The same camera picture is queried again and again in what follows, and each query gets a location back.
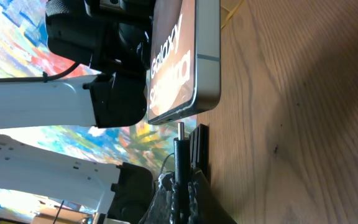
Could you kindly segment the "smartphone with brown screen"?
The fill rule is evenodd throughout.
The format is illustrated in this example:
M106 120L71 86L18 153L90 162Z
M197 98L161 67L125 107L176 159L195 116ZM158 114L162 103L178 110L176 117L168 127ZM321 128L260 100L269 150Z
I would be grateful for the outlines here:
M215 108L221 98L220 0L158 0L154 7L148 122Z

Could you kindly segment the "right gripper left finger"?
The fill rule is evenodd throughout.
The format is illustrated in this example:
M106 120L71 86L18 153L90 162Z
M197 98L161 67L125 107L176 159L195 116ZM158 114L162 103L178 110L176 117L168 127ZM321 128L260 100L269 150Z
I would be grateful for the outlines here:
M178 184L175 174L166 172L158 178L157 191L139 224L174 224L179 221Z

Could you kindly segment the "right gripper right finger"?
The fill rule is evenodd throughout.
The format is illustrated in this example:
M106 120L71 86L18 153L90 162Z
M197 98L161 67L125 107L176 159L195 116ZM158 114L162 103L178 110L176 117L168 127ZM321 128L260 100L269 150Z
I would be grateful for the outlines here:
M201 169L193 169L191 184L189 223L236 224L213 195L210 184Z

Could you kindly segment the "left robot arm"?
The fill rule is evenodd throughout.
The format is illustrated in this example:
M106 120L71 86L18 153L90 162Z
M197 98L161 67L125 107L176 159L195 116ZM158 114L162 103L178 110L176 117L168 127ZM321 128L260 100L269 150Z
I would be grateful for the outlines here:
M154 1L47 1L48 48L73 63L56 75L0 78L0 129L138 123L147 109L154 7ZM100 223L139 223L154 194L144 167L77 159L4 134L0 189L85 205Z

